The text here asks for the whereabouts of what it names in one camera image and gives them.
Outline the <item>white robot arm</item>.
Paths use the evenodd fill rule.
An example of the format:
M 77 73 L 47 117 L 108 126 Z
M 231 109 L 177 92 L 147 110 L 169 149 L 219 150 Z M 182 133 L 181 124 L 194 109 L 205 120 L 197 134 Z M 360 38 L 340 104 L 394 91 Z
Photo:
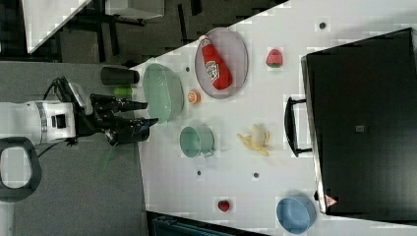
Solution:
M 121 112 L 145 109 L 137 102 L 112 95 L 93 94 L 89 97 L 92 113 L 76 102 L 28 101 L 1 104 L 1 137 L 24 137 L 34 145 L 65 142 L 73 146 L 81 137 L 97 133 L 115 145 L 143 142 L 156 118 L 124 118 Z

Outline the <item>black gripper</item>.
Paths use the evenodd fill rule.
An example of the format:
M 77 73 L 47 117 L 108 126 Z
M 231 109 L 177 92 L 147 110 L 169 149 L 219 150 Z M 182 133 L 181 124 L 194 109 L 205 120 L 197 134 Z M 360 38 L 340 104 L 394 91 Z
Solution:
M 149 138 L 150 127 L 158 122 L 157 118 L 136 118 L 116 127 L 120 120 L 120 117 L 116 116 L 117 112 L 147 109 L 148 104 L 132 100 L 123 101 L 115 96 L 103 94 L 92 94 L 89 101 L 92 114 L 87 114 L 82 109 L 78 109 L 76 113 L 77 138 L 103 133 L 112 146 L 144 142 Z

